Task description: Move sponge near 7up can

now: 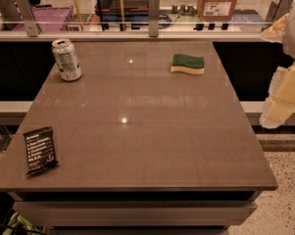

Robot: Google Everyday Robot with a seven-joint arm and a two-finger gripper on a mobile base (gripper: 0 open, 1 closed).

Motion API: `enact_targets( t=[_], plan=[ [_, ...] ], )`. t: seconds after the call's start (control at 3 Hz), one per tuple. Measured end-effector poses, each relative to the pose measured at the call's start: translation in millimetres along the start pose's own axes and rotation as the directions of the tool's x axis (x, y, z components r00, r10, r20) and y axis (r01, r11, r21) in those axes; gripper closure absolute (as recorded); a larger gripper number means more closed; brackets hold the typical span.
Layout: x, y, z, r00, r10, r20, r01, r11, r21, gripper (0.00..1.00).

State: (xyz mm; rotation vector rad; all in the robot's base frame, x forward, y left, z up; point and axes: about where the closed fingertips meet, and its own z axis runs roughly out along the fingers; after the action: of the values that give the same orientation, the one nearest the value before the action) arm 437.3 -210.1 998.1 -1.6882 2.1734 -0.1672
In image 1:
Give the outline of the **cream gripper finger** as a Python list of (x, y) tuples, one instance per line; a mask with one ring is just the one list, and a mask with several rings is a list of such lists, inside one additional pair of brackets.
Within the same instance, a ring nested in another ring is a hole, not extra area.
[(271, 43), (286, 43), (288, 41), (288, 38), (285, 34), (285, 25), (289, 14), (286, 13), (283, 15), (280, 19), (278, 19), (275, 23), (273, 23), (270, 27), (265, 29), (261, 35), (260, 38), (262, 40), (265, 40), (267, 42)]
[(263, 105), (260, 125), (278, 128), (295, 111), (295, 62), (289, 68), (278, 67), (272, 76), (269, 96)]

